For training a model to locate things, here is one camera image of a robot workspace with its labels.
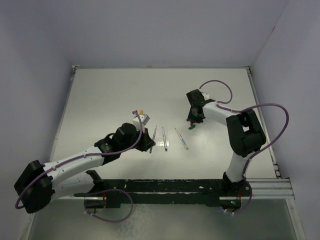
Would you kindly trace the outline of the magenta-end white pen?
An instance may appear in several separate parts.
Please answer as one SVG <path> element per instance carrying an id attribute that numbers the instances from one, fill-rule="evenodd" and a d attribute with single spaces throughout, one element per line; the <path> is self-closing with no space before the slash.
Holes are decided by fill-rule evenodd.
<path id="1" fill-rule="evenodd" d="M 153 151 L 153 147 L 156 145 L 155 137 L 156 137 L 156 133 L 157 133 L 157 128 L 158 128 L 158 126 L 156 125 L 155 128 L 154 128 L 154 131 L 153 131 L 153 135 L 152 135 L 152 141 L 153 141 L 154 145 L 151 146 L 151 148 L 149 149 L 149 153 L 150 153 L 150 154 L 151 154 L 152 151 Z"/>

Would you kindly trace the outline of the blue-end white pen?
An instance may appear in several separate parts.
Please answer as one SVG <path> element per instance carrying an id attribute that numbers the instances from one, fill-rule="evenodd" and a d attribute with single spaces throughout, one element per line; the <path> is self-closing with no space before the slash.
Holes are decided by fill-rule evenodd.
<path id="1" fill-rule="evenodd" d="M 166 138 L 166 132 L 165 132 L 164 127 L 162 127 L 162 137 L 163 137 L 164 149 L 167 152 L 168 151 L 168 145 L 167 145 L 167 138 Z"/>

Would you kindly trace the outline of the green-end white pen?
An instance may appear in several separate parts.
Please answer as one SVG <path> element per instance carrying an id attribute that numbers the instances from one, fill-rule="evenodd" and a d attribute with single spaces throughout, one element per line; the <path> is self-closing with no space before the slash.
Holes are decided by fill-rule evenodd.
<path id="1" fill-rule="evenodd" d="M 185 142 L 185 140 L 183 139 L 181 133 L 179 132 L 179 130 L 178 130 L 177 128 L 175 128 L 175 132 L 176 132 L 177 136 L 179 137 L 181 143 L 183 144 L 184 148 L 185 148 L 186 150 L 188 150 L 189 147 L 188 147 L 187 143 Z"/>

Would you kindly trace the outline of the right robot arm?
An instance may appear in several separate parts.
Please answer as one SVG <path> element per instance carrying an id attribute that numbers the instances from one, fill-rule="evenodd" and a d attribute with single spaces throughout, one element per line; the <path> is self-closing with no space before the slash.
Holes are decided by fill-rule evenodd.
<path id="1" fill-rule="evenodd" d="M 200 124 L 204 119 L 214 120 L 227 128 L 228 139 L 233 150 L 232 158 L 224 173 L 228 180 L 222 183 L 222 190 L 228 196 L 240 190 L 240 183 L 245 179 L 250 157 L 260 151 L 266 143 L 266 135 L 262 129 L 256 112 L 253 109 L 240 111 L 220 106 L 213 99 L 205 98 L 198 89 L 186 94 L 190 104 L 187 121 Z"/>

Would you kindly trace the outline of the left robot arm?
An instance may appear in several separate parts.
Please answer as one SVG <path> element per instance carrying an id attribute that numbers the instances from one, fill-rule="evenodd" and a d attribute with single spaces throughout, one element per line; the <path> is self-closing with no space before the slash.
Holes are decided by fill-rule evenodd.
<path id="1" fill-rule="evenodd" d="M 139 130 L 131 123 L 124 123 L 114 133 L 76 156 L 47 163 L 34 160 L 25 167 L 14 184 L 18 195 L 15 208 L 25 209 L 28 214 L 36 213 L 53 201 L 59 190 L 65 189 L 62 185 L 65 180 L 108 164 L 128 150 L 146 152 L 155 144 L 147 128 Z"/>

